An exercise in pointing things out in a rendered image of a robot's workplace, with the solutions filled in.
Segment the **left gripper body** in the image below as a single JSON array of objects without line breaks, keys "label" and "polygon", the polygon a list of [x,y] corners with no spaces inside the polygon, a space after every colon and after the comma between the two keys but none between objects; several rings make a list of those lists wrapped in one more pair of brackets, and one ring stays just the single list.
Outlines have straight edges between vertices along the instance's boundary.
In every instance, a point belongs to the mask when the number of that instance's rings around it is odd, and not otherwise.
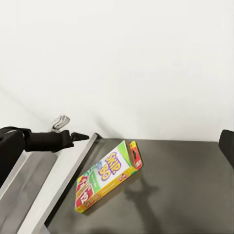
[{"label": "left gripper body", "polygon": [[42,133],[42,136],[44,145],[41,152],[57,153],[72,146],[69,130],[60,133],[46,132]]}]

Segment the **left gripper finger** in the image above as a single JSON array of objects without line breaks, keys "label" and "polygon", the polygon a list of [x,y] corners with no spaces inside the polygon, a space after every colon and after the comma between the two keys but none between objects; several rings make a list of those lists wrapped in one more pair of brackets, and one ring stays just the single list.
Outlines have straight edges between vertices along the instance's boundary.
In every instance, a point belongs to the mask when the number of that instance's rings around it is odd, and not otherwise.
[{"label": "left gripper finger", "polygon": [[89,136],[81,135],[78,133],[71,133],[70,139],[71,139],[71,144],[73,145],[73,142],[75,142],[75,141],[88,140]]}]

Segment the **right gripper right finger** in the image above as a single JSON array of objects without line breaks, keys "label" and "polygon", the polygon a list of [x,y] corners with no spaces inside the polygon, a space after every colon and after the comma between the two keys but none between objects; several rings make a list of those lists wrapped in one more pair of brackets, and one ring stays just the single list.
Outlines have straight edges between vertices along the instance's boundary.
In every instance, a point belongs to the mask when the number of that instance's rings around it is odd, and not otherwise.
[{"label": "right gripper right finger", "polygon": [[223,130],[218,146],[234,169],[234,132]]}]

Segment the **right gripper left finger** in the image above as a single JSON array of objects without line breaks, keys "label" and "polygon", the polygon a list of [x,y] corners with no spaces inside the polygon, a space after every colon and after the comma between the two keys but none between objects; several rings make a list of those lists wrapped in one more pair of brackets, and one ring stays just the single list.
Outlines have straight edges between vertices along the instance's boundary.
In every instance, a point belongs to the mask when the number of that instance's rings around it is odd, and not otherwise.
[{"label": "right gripper left finger", "polygon": [[0,188],[25,149],[22,130],[12,130],[0,135]]}]

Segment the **board game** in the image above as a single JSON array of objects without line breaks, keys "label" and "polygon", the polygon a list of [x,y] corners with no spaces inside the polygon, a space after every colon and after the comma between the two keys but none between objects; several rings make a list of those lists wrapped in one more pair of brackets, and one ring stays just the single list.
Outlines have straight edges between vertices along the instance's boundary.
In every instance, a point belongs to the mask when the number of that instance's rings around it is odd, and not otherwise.
[{"label": "board game", "polygon": [[84,212],[142,165],[136,142],[123,141],[78,178],[75,210]]}]

